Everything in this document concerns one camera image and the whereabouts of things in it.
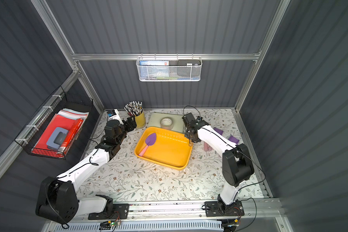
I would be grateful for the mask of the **purple square shovel pink handle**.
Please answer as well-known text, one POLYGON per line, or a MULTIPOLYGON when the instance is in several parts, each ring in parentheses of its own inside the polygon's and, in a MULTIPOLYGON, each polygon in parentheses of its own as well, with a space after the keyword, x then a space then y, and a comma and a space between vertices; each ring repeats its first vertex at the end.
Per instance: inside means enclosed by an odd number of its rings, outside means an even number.
POLYGON ((240 142, 240 140, 238 138, 236 138, 232 135, 228 138, 228 140, 235 143, 235 144, 239 144, 239 142, 240 142))

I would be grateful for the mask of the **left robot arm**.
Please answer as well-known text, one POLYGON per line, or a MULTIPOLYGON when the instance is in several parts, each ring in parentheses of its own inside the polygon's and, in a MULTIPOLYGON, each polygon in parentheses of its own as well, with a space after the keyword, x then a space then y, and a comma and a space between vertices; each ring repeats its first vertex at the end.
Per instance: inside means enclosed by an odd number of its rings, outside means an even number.
POLYGON ((107 121, 104 139, 89 155, 68 171, 42 181, 36 215, 57 222, 65 229, 68 228, 68 222, 80 215, 89 215, 90 219, 114 217, 117 212, 113 209, 112 198, 97 194, 92 198, 79 199, 76 192, 94 172, 118 154, 123 140, 136 127, 133 117, 126 120, 116 117, 107 121))

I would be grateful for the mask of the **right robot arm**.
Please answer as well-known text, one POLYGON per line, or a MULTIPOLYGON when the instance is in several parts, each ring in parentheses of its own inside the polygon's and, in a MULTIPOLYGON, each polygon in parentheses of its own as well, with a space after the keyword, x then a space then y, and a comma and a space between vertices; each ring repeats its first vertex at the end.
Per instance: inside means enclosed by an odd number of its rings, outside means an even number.
POLYGON ((215 131, 202 117, 195 118, 191 113, 182 117, 185 137, 193 143, 201 141, 210 145, 222 159, 222 174, 226 181, 218 196, 219 203, 229 206, 237 200, 239 191, 254 174, 254 165, 248 147, 236 144, 215 131))

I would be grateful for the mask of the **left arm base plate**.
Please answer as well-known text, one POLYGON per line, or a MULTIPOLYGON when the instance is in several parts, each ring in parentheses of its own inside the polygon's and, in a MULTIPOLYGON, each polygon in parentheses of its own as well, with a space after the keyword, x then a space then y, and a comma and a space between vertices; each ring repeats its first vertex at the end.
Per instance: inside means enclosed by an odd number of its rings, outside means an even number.
POLYGON ((88 220, 117 220, 127 219, 129 213, 129 204, 112 204, 107 206, 100 213, 91 213, 88 220))

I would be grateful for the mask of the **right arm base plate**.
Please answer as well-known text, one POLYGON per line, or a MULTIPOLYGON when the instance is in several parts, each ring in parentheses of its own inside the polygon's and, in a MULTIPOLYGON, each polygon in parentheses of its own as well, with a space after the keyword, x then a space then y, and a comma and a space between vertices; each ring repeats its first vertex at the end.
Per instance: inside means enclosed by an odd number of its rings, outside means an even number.
POLYGON ((236 201, 230 205, 224 205, 217 201, 208 201, 202 205, 202 210, 206 212, 207 217, 241 217, 245 215, 242 203, 236 201))

